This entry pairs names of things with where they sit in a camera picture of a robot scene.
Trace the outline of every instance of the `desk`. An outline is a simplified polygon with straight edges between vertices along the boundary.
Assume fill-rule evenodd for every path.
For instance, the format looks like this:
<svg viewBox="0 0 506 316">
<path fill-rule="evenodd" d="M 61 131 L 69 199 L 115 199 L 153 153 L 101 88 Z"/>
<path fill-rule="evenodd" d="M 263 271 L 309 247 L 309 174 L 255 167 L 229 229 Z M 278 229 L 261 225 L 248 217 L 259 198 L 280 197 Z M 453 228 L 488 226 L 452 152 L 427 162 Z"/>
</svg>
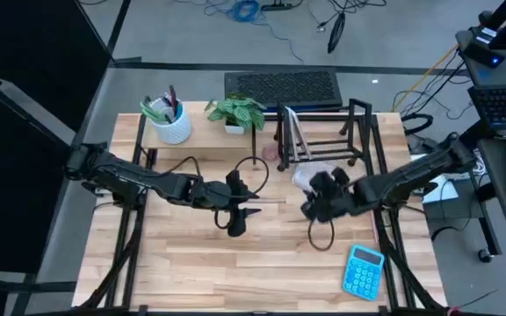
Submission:
<svg viewBox="0 0 506 316">
<path fill-rule="evenodd" d="M 234 137 L 242 136 L 225 134 L 221 122 L 216 122 L 212 130 L 199 128 L 211 124 L 202 112 L 205 105 L 204 102 L 185 103 L 192 117 L 193 131 L 191 139 L 181 145 L 167 146 L 154 141 L 148 127 L 144 128 L 141 144 L 157 150 L 159 159 L 155 162 L 155 170 L 166 170 L 192 154 L 199 158 L 201 173 L 207 181 L 223 181 L 236 162 L 250 155 L 250 137 L 246 136 L 243 140 L 248 141 L 237 144 Z M 140 114 L 119 115 L 110 148 L 118 157 L 127 160 L 132 157 L 139 119 Z M 409 162 L 399 114 L 380 113 L 376 114 L 376 119 L 381 139 L 386 144 L 389 169 Z M 342 125 L 343 122 L 302 122 L 310 141 L 340 138 L 338 131 Z M 257 132 L 257 145 L 262 148 L 274 143 L 275 130 L 276 123 L 267 122 L 264 130 Z M 359 137 L 356 133 L 355 136 L 357 146 Z M 372 158 L 375 158 L 373 148 L 371 142 Z M 314 250 L 307 241 L 307 222 L 300 211 L 305 197 L 291 183 L 294 167 L 281 173 L 276 170 L 277 164 L 269 162 L 271 175 L 259 193 L 261 198 L 245 204 L 263 211 L 248 218 L 247 232 L 234 239 L 215 227 L 212 212 L 170 205 L 157 195 L 149 194 L 131 310 L 148 305 L 151 311 L 377 312 L 379 305 L 387 305 L 384 277 L 379 297 L 374 302 L 356 298 L 341 289 L 350 247 L 358 243 L 378 249 L 371 213 L 337 219 L 334 246 L 327 252 Z M 344 167 L 353 179 L 365 174 L 362 162 L 352 168 L 346 162 L 337 162 L 337 165 Z M 372 166 L 378 170 L 378 163 Z M 192 164 L 184 165 L 179 171 L 195 173 Z M 244 163 L 240 171 L 242 180 L 253 189 L 264 178 L 264 168 L 259 163 L 256 166 Z M 411 205 L 422 207 L 418 202 Z M 73 305 L 81 304 L 111 267 L 120 214 L 115 207 L 95 211 Z M 225 220 L 228 220 L 227 214 L 221 214 L 220 222 Z M 399 221 L 409 267 L 432 297 L 445 305 L 424 215 L 402 210 Z M 313 236 L 316 243 L 327 243 L 329 226 L 316 225 Z M 395 269 L 396 290 L 403 305 L 401 281 L 396 272 Z M 116 305 L 119 305 L 125 280 L 122 274 Z"/>
<path fill-rule="evenodd" d="M 461 47 L 471 38 L 472 34 L 469 31 L 461 31 L 456 34 L 456 39 Z M 465 56 L 463 58 L 475 86 L 506 85 L 506 59 L 499 67 L 492 69 Z M 493 140 L 492 133 L 480 121 L 468 128 L 460 140 L 470 148 L 480 149 L 491 179 L 491 184 L 481 188 L 481 191 L 484 192 L 482 199 L 497 196 L 506 219 L 506 141 Z"/>
</svg>

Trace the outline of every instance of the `potted plant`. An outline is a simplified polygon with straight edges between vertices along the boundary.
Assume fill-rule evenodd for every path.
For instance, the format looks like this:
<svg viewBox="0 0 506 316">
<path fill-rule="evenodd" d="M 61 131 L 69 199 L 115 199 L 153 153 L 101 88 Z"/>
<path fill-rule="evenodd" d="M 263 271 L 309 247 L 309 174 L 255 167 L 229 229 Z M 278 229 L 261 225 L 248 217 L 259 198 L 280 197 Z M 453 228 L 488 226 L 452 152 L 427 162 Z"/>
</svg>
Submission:
<svg viewBox="0 0 506 316">
<path fill-rule="evenodd" d="M 212 108 L 208 119 L 211 121 L 225 119 L 227 133 L 243 135 L 252 126 L 259 131 L 263 130 L 264 115 L 261 110 L 266 110 L 266 107 L 242 93 L 230 93 L 228 98 L 215 105 L 211 100 L 204 111 L 210 111 Z"/>
</svg>

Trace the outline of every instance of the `calculator display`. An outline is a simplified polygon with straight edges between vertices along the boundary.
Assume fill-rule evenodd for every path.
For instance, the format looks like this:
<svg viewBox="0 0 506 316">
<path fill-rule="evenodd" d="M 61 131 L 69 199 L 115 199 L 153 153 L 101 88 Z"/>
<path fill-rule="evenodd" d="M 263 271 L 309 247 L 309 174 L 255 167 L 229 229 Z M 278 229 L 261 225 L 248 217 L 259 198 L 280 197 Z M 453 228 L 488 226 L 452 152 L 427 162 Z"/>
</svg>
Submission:
<svg viewBox="0 0 506 316">
<path fill-rule="evenodd" d="M 364 250 L 362 250 L 360 248 L 355 249 L 354 256 L 355 256 L 355 258 L 364 260 L 366 262 L 371 262 L 376 265 L 379 265 L 380 261 L 381 261 L 381 258 L 378 257 L 377 255 L 373 255 L 371 253 L 365 252 Z"/>
</svg>

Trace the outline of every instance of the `white plant pot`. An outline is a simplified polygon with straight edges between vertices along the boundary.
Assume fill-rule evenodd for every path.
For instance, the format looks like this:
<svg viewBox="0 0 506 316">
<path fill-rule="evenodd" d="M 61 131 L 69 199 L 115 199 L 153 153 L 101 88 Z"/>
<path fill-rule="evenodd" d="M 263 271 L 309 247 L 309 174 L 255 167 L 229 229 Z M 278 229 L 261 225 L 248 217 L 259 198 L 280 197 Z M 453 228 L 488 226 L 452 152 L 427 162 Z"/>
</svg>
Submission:
<svg viewBox="0 0 506 316">
<path fill-rule="evenodd" d="M 159 139 L 162 142 L 170 145 L 180 144 L 183 141 L 187 140 L 189 136 L 191 136 L 192 126 L 191 126 L 191 118 L 189 117 L 189 113 L 186 112 L 183 103 L 180 100 L 177 100 L 180 104 L 182 113 L 179 118 L 173 124 L 157 124 L 154 121 L 151 121 L 151 124 L 154 126 L 155 131 L 159 135 Z M 152 108 L 155 108 L 154 105 L 158 102 L 163 102 L 161 98 L 154 101 L 151 104 Z"/>
<path fill-rule="evenodd" d="M 233 126 L 228 125 L 228 122 L 226 121 L 226 124 L 224 125 L 226 127 L 226 133 L 231 133 L 234 135 L 244 135 L 245 134 L 245 128 L 241 126 Z"/>
</svg>

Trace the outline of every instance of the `white pencil holder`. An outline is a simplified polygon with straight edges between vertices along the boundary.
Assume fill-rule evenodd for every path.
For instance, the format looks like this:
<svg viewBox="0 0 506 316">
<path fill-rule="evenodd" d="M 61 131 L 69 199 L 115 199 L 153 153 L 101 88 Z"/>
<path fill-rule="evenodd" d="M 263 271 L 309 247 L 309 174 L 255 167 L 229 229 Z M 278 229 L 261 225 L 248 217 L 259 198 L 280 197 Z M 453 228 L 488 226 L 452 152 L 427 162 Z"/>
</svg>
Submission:
<svg viewBox="0 0 506 316">
<path fill-rule="evenodd" d="M 177 114 L 175 117 L 175 121 L 172 124 L 157 124 L 153 120 L 151 124 L 154 126 L 157 134 L 159 135 L 159 139 L 162 142 L 170 145 L 180 144 L 191 136 L 192 126 L 191 126 L 191 118 L 189 117 L 189 113 L 184 109 L 184 105 L 181 100 L 177 100 L 179 106 L 177 109 Z M 154 110 L 157 110 L 161 106 L 163 106 L 163 100 L 158 98 L 150 105 Z"/>
</svg>

